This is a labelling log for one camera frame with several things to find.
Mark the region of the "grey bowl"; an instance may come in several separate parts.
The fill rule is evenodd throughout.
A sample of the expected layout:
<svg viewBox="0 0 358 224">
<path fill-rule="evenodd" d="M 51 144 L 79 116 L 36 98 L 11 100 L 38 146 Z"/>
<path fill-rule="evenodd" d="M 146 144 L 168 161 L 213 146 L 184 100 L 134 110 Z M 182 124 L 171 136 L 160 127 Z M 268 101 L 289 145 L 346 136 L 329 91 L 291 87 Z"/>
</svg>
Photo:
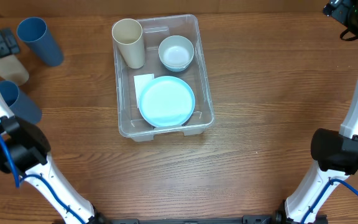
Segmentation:
<svg viewBox="0 0 358 224">
<path fill-rule="evenodd" d="M 189 65 L 194 54 L 195 49 L 191 41 L 180 35 L 165 38 L 158 47 L 160 61 L 173 67 Z"/>
</svg>

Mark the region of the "light blue plate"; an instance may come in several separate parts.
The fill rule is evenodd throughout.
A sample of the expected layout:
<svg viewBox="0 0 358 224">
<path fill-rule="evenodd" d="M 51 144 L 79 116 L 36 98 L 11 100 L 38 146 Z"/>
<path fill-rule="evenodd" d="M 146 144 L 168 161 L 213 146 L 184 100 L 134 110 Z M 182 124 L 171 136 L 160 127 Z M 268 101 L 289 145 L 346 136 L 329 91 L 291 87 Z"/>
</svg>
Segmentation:
<svg viewBox="0 0 358 224">
<path fill-rule="evenodd" d="M 195 104 L 195 94 L 187 82 L 161 76 L 146 84 L 139 98 L 139 111 L 156 128 L 181 126 L 190 119 Z"/>
</svg>

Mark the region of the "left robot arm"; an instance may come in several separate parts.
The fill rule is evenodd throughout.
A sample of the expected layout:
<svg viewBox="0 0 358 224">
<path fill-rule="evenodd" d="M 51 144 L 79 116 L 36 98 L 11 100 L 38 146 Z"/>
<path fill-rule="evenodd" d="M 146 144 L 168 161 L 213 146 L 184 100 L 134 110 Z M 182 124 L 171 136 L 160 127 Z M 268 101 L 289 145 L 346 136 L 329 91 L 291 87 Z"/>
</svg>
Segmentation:
<svg viewBox="0 0 358 224">
<path fill-rule="evenodd" d="M 44 133 L 11 110 L 0 92 L 0 170 L 14 176 L 16 187 L 35 187 L 65 223 L 109 223 L 66 180 L 50 151 Z"/>
</svg>

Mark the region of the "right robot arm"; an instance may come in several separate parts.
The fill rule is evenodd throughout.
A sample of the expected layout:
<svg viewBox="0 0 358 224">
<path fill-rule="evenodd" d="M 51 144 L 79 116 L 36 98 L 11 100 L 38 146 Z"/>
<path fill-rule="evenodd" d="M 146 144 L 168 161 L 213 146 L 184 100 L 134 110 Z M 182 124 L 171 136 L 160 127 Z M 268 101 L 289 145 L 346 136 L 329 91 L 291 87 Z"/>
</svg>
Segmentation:
<svg viewBox="0 0 358 224">
<path fill-rule="evenodd" d="M 329 1 L 323 14 L 345 26 L 341 40 L 358 39 L 358 0 Z M 339 131 L 319 128 L 311 141 L 313 163 L 297 189 L 283 201 L 271 223 L 327 223 L 318 211 L 338 185 L 358 191 L 346 179 L 358 171 L 358 79 Z"/>
</svg>

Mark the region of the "cream cup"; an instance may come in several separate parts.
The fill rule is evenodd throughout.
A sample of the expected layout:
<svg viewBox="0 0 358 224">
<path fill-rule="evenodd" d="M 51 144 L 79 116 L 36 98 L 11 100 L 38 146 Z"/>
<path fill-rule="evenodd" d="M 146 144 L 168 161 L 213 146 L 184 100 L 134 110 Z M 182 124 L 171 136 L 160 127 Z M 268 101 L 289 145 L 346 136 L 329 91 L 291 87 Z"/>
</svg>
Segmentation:
<svg viewBox="0 0 358 224">
<path fill-rule="evenodd" d="M 138 69 L 145 64 L 143 28 L 134 19 L 122 19 L 112 27 L 112 37 L 130 68 Z"/>
<path fill-rule="evenodd" d="M 20 86 L 29 79 L 29 73 L 15 55 L 0 58 L 0 77 Z"/>
</svg>

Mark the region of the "light blue bowl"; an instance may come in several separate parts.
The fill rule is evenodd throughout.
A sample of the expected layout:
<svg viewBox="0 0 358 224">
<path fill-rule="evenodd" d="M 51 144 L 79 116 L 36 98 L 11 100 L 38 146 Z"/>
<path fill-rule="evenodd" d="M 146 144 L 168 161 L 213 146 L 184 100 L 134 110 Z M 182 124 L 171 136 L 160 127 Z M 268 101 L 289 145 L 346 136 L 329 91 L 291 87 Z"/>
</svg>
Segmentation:
<svg viewBox="0 0 358 224">
<path fill-rule="evenodd" d="M 188 65 L 184 65 L 184 66 L 181 66 L 181 67 L 173 67 L 173 66 L 164 64 L 164 67 L 166 69 L 168 69 L 169 71 L 171 71 L 171 72 L 182 72 L 182 71 L 184 71 L 184 70 L 186 70 L 188 68 Z"/>
</svg>

